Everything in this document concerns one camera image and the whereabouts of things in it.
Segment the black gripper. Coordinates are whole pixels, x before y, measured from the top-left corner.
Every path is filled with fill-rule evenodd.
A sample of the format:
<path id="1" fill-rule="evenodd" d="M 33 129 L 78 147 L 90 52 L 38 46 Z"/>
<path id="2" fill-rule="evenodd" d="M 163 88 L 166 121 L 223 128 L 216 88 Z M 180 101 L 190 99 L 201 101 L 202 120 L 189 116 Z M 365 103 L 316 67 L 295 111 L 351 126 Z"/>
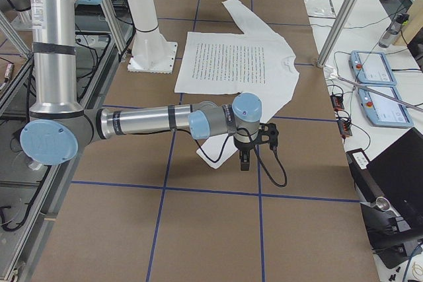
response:
<path id="1" fill-rule="evenodd" d="M 258 137 L 256 135 L 249 137 L 248 135 L 235 134 L 234 145 L 239 150 L 241 170 L 250 169 L 250 151 L 255 147 L 257 141 Z"/>

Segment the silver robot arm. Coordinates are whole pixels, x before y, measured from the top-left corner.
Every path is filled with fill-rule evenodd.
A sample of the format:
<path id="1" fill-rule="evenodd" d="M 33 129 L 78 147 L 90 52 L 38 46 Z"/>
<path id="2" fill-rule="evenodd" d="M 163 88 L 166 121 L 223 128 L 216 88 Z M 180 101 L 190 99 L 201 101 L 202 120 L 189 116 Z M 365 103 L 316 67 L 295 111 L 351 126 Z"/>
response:
<path id="1" fill-rule="evenodd" d="M 264 134 L 261 102 L 254 94 L 244 92 L 223 106 L 201 102 L 114 112 L 82 107 L 77 100 L 77 1 L 30 0 L 36 101 L 20 133 L 20 145 L 28 157 L 58 165 L 99 139 L 179 130 L 195 140 L 233 137 L 241 169 L 249 168 L 249 155 Z"/>

